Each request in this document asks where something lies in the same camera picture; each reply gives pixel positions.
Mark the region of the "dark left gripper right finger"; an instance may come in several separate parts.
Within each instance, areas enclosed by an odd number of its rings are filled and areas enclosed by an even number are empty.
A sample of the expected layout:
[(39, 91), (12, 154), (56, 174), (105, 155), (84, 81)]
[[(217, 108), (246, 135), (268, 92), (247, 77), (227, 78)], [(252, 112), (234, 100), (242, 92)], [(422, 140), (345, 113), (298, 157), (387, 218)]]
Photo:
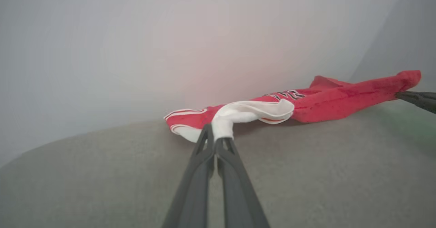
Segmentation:
[(232, 138), (215, 143), (223, 182), (226, 228), (269, 228), (270, 224)]

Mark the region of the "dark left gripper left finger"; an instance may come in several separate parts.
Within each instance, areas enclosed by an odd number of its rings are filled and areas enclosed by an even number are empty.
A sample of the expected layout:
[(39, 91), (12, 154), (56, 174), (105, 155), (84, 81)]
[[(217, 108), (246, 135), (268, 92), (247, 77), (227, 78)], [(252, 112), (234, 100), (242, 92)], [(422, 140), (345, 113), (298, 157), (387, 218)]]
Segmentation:
[(207, 228), (209, 180), (214, 172), (213, 132), (210, 124), (201, 130), (168, 209), (163, 228)]

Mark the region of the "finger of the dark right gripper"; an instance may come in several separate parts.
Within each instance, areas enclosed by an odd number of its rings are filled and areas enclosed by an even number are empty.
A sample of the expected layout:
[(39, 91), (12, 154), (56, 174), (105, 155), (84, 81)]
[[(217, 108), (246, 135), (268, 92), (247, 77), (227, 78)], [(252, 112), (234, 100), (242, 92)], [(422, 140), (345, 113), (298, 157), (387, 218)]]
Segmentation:
[(436, 114), (436, 93), (435, 92), (416, 92), (403, 91), (395, 94), (397, 99), (414, 104), (415, 106)]

